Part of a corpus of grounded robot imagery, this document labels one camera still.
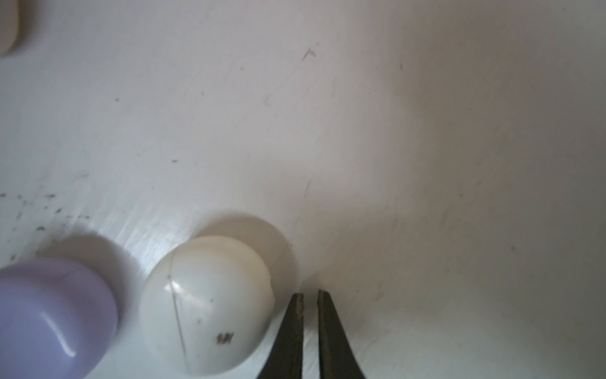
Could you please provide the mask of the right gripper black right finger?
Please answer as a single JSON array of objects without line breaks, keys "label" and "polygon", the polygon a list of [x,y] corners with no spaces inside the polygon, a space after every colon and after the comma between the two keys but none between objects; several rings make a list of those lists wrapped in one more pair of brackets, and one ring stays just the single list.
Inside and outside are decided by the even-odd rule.
[{"label": "right gripper black right finger", "polygon": [[318,291],[317,306],[320,378],[365,379],[329,292]]}]

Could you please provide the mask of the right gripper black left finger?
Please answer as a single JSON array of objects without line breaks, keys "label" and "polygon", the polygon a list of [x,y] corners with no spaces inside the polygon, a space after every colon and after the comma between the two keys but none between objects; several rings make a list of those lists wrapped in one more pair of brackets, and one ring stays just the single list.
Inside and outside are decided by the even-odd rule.
[{"label": "right gripper black left finger", "polygon": [[304,295],[292,295],[258,379],[302,379]]}]

